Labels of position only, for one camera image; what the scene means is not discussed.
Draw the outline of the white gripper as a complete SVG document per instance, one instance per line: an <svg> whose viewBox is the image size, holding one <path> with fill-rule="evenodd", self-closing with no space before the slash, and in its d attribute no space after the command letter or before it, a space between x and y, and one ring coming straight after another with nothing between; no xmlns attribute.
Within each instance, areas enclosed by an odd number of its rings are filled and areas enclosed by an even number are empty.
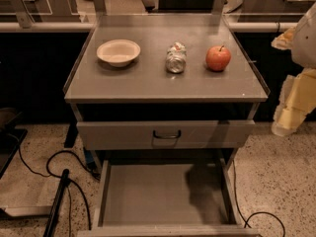
<svg viewBox="0 0 316 237"><path fill-rule="evenodd" d="M316 109L316 3L295 27L274 38L272 47L291 49L292 60L305 67L297 76L288 75L279 94L272 133L288 136L297 131Z"/></svg>

